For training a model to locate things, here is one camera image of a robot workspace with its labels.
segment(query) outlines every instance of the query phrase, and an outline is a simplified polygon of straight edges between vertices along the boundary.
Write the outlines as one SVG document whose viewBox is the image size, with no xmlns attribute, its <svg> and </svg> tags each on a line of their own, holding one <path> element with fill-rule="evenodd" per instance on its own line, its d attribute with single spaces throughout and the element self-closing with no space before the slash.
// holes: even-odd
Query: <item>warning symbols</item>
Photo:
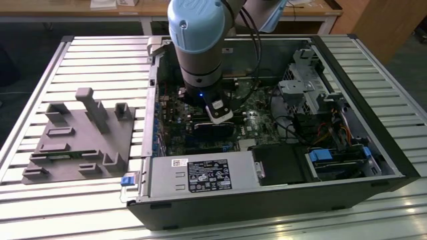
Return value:
<svg viewBox="0 0 427 240">
<path fill-rule="evenodd" d="M 190 175 L 190 182 L 198 182 L 198 175 L 197 174 Z"/>
<path fill-rule="evenodd" d="M 201 193 L 233 189 L 227 159 L 189 162 L 187 170 L 190 192 Z"/>
</svg>

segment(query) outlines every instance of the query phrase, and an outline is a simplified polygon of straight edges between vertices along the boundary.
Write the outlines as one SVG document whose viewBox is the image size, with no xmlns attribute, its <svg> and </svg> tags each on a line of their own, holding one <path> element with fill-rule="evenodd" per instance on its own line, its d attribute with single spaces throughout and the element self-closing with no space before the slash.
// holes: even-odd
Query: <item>barcode sticker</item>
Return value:
<svg viewBox="0 0 427 240">
<path fill-rule="evenodd" d="M 173 159 L 173 167 L 187 167 L 189 158 Z"/>
</svg>

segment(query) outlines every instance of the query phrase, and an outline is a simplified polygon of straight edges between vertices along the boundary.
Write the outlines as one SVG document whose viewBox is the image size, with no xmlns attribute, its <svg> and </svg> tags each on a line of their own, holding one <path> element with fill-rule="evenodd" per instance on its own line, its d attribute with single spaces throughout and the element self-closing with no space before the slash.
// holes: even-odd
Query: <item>white table leg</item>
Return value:
<svg viewBox="0 0 427 240">
<path fill-rule="evenodd" d="M 326 21 L 322 23 L 322 26 L 320 28 L 320 32 L 318 32 L 320 35 L 326 35 L 332 33 L 336 21 L 337 21 L 337 16 L 329 16 L 326 18 Z"/>
<path fill-rule="evenodd" d="M 150 16 L 141 18 L 141 25 L 142 25 L 142 30 L 143 30 L 145 35 L 153 36 L 154 35 L 153 18 Z"/>
</svg>

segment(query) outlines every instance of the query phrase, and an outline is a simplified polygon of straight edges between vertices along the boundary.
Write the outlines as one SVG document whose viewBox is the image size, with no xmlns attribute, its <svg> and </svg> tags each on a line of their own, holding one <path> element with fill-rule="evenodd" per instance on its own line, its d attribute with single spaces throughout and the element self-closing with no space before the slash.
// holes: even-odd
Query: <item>motherboard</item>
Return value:
<svg viewBox="0 0 427 240">
<path fill-rule="evenodd" d="M 236 79 L 234 91 L 245 96 L 254 84 L 252 79 Z M 246 151 L 253 145 L 281 142 L 278 126 L 270 112 L 273 88 L 260 87 L 229 121 L 214 124 L 205 109 L 181 100 L 181 87 L 159 88 L 165 145 L 167 156 Z"/>
</svg>

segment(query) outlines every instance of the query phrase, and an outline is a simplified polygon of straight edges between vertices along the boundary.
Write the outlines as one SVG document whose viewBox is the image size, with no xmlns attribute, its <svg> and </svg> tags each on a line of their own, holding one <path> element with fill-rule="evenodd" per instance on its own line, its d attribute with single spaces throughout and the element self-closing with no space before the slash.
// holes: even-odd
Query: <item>wooden table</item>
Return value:
<svg viewBox="0 0 427 240">
<path fill-rule="evenodd" d="M 0 22 L 141 22 L 145 35 L 153 35 L 153 22 L 167 21 L 169 0 L 139 0 L 137 6 L 91 11 L 91 0 L 2 0 Z M 344 14 L 325 0 L 288 7 L 281 21 L 322 22 L 318 33 L 329 34 Z"/>
</svg>

